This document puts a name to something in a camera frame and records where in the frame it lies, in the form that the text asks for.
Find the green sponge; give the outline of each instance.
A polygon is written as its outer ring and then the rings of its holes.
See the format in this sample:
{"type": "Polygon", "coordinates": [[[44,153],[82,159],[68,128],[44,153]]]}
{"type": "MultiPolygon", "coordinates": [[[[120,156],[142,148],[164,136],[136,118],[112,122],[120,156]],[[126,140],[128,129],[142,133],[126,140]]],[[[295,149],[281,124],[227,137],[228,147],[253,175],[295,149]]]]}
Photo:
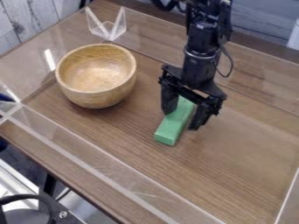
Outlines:
{"type": "Polygon", "coordinates": [[[171,146],[175,145],[193,108],[195,104],[180,97],[176,110],[164,117],[163,122],[153,133],[153,140],[156,142],[171,146]]]}

